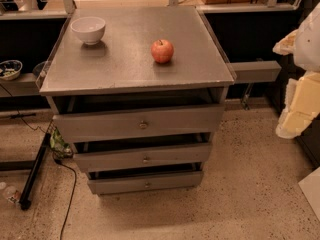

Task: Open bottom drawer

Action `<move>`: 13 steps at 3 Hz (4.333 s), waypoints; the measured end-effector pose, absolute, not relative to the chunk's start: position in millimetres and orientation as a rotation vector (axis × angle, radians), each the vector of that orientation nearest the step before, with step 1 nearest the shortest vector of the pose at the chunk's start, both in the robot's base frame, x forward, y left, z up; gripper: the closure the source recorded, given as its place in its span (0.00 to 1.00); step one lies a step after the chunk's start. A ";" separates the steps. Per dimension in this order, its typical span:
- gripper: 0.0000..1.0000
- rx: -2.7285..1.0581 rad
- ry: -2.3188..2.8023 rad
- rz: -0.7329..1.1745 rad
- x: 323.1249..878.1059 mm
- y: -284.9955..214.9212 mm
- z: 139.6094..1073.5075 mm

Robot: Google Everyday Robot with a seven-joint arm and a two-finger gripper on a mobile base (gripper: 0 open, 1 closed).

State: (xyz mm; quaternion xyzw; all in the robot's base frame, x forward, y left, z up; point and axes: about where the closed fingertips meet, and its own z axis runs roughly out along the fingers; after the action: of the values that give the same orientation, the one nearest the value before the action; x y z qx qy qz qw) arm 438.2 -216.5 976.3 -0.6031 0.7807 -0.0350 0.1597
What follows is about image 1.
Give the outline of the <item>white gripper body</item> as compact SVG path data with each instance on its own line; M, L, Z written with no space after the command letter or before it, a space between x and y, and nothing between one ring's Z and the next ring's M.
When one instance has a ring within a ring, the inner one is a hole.
M293 58L306 71L320 71L320 3L298 28Z

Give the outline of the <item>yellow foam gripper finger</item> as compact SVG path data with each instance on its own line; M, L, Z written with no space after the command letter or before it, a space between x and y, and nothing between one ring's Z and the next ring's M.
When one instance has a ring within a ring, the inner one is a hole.
M295 39L298 30L294 30L277 42L272 51L279 55L289 55L294 53Z
M320 73L307 71L298 80L290 78L276 134L284 139L300 136L319 114Z

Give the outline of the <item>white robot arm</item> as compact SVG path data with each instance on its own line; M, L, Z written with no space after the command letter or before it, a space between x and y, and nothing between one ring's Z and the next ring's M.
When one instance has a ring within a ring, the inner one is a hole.
M278 137L293 139L320 114L320 3L297 30L275 44L273 52L292 54L294 64L305 71L298 80L288 80L285 108L276 127Z

